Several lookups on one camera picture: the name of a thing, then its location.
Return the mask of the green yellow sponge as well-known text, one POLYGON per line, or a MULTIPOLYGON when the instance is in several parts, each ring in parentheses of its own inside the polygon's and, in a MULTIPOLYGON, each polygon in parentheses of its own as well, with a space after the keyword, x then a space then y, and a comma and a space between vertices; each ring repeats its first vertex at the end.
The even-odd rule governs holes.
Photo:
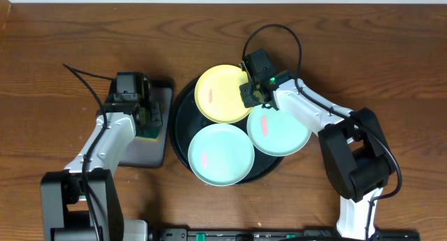
POLYGON ((150 142, 157 142, 161 135, 161 128, 148 128, 145 130, 142 130, 140 133, 137 133, 136 139, 137 140, 145 140, 150 142))

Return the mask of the yellow plate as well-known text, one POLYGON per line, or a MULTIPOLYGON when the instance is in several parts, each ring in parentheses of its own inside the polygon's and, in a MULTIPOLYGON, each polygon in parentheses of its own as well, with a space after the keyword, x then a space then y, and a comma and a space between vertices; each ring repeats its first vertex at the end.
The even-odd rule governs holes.
POLYGON ((198 79, 194 98, 199 111, 216 123, 232 124, 244 119, 252 110, 246 108, 240 85, 248 83, 247 74, 228 64, 206 70, 198 79))

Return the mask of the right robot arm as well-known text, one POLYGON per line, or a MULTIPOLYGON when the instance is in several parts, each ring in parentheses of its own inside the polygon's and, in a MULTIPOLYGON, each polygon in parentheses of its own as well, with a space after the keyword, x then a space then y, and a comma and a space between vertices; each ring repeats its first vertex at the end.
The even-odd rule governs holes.
POLYGON ((240 86, 246 107, 285 112, 318 136, 326 175, 341 196, 337 232, 343 238, 374 237, 376 202, 392 174, 402 175, 376 115, 339 106, 290 71, 280 72, 265 50, 242 55, 249 80, 240 86))

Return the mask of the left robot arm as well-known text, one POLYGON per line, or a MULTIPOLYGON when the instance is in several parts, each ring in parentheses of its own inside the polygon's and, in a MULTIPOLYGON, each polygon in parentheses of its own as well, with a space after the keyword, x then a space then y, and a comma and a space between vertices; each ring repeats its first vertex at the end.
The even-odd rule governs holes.
POLYGON ((118 73, 100 103, 95 128, 63 170, 47 172, 40 185, 45 240, 148 240, 144 220, 125 219, 113 176, 126 148, 162 125, 150 100, 149 78, 118 73))

